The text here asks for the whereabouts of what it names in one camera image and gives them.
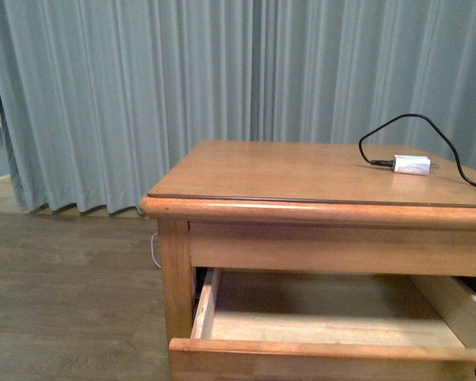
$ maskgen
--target phone charger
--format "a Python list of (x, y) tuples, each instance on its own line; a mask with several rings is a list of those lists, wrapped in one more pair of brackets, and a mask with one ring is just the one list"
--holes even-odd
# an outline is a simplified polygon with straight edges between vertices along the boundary
[(426, 176), (430, 172), (430, 159), (427, 156), (395, 155), (393, 172)]

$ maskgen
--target desk leg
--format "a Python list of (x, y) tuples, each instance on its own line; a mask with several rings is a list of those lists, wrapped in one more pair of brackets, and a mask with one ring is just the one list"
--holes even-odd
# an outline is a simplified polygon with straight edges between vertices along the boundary
[(194, 269), (189, 257), (189, 223), (159, 220), (167, 343), (190, 337), (194, 309)]

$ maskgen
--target wooden edge trim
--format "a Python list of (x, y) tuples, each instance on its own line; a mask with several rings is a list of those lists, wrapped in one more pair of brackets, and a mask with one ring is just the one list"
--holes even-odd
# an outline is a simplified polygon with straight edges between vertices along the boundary
[(476, 230), (476, 208), (392, 206), (322, 202), (141, 199), (142, 213), (152, 218), (207, 221), (256, 221)]
[(220, 281), (220, 270), (209, 269), (206, 273), (205, 284), (201, 291), (198, 310), (194, 319), (194, 327), (190, 335), (194, 339), (206, 339), (211, 335)]
[(419, 348), (373, 345), (278, 343), (175, 338), (170, 352), (231, 352), (277, 356), (309, 356), (373, 360), (444, 361), (476, 364), (476, 349)]

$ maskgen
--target desk top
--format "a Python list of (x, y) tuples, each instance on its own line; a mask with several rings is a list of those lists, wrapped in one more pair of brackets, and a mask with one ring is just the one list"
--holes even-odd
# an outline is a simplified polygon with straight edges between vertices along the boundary
[[(476, 231), (476, 188), (454, 163), (406, 147), (366, 146), (371, 159), (426, 155), (428, 176), (367, 164), (357, 145), (209, 140), (141, 200), (153, 218)], [(476, 171), (464, 168), (476, 181)]]
[[(373, 167), (357, 145), (207, 140), (178, 163), (148, 196), (248, 201), (331, 202), (476, 207), (476, 188), (455, 163), (408, 147), (365, 146), (373, 159), (394, 154), (432, 160), (428, 176)], [(476, 181), (476, 171), (464, 168)]]

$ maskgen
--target open drawer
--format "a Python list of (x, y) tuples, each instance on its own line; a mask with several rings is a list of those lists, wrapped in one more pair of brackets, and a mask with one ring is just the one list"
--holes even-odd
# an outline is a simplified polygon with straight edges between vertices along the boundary
[(173, 380), (476, 380), (476, 294), (451, 277), (209, 271)]

